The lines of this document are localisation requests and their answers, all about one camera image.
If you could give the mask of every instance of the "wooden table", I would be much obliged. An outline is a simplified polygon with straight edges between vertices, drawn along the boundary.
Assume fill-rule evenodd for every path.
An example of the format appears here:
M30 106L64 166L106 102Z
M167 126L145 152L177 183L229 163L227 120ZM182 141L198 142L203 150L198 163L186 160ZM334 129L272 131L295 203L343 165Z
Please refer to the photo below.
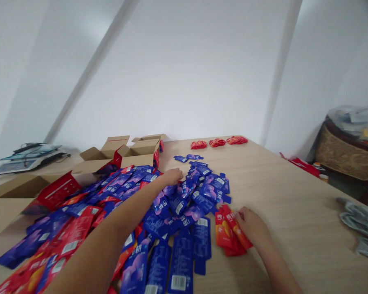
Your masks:
M173 156L203 156L215 173L230 179L231 208L246 205L265 220L305 293L368 293L368 258L355 254L357 234L339 220L343 210L335 202L336 197L352 198L251 141L190 150L192 141L166 142L160 170L179 167L186 173L190 165ZM206 263L206 276L194 274L194 292L269 293L256 250L225 257L215 244L214 218L208 216L213 257ZM20 216L0 235L0 255L25 235L30 223ZM0 283L10 273L0 266Z

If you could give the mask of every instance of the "box flap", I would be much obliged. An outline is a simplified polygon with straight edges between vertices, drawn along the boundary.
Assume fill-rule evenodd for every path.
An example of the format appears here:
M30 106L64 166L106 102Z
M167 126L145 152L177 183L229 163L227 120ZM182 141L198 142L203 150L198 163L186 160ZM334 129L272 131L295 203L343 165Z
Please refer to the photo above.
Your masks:
M129 156L129 157L123 157L121 166L127 167L130 165L149 165L153 166L154 164L154 157L152 154L147 155L138 155L138 156Z
M150 139L160 139L163 140L166 138L165 134L155 134L155 135L148 135L148 136L144 136L142 137L142 140L150 140Z
M144 146L159 146L159 139L151 139L151 140L145 140L145 141L138 141L136 142L131 148L138 148L138 147L144 147Z
M102 160L107 159L96 147L91 147L79 154L83 160Z
M83 161L72 168L74 174L92 174L99 171L104 165L111 162L110 159Z
M35 198L49 184L40 176L21 174L0 185L0 198Z
M32 201L34 201L34 198L0 198L0 233Z
M101 152L106 158L113 158L114 153L122 145L127 145L129 136L109 137L103 145Z

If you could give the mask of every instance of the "open cardboard box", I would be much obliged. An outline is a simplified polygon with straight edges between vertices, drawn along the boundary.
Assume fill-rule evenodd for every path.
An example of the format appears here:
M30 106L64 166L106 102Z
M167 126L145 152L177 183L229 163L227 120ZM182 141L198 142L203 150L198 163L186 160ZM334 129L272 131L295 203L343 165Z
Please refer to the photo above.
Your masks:
M112 159L102 159L101 152L93 147L81 153L85 160L72 169L74 174L101 173L101 169L106 173L113 172L107 169L109 164L116 168L123 168L130 165L150 165L159 166L159 139L139 141L133 146L122 145L118 148Z
M0 185L0 233L19 215L45 214L82 186L96 181L92 174L21 174Z
M122 145L126 145L130 139L130 136L109 137L106 139L105 144L98 150L96 147L91 147L79 155L84 160L83 162L75 165L72 169L74 174L89 174L95 173L101 170L104 166L108 165L117 149ZM108 166L105 173L112 172Z
M136 142L155 140L155 139L159 140L159 151L163 152L164 151L164 139L166 139L165 134L148 135L148 136L144 136L141 138L134 138L132 142L136 143Z

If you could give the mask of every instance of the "person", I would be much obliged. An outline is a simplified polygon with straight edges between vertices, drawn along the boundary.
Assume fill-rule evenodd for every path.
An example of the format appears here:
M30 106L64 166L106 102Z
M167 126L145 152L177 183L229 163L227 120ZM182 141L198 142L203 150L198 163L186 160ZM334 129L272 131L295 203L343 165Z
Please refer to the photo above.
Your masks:
M85 239L53 279L45 294L106 294L128 236L141 222L157 195L183 178L180 169L170 169L118 206ZM300 287L272 242L266 224L247 208L236 219L258 250L275 293L300 293Z

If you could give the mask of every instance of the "barcode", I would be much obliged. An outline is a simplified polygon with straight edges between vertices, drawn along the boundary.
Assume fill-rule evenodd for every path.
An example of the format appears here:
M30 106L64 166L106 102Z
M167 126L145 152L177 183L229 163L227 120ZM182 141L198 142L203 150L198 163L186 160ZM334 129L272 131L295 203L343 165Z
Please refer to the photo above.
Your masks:
M157 294L158 286L157 285L147 285L144 294Z
M128 236L126 242L124 243L124 247L128 246L132 243L132 234Z
M39 239L39 241L45 241L46 238L49 237L49 233L45 233L41 236L41 238Z
M186 277L185 276L172 276L172 290L185 291Z
M71 250L74 250L76 248L77 244L78 244L78 241L74 241L74 242L71 242L71 243L67 244L66 246L64 246L63 251L61 252L61 254L67 253Z
M179 214L180 210L183 208L183 204L179 203L179 205L176 208L176 214Z
M65 262L65 258L60 259L53 267L52 274L57 273L61 271L61 268L63 267L63 264Z
M203 226L205 226L205 227L207 227L207 226L208 226L207 220L206 220L206 219L204 219L204 218L200 218L200 219L198 219L197 224L198 224L198 225L203 225Z

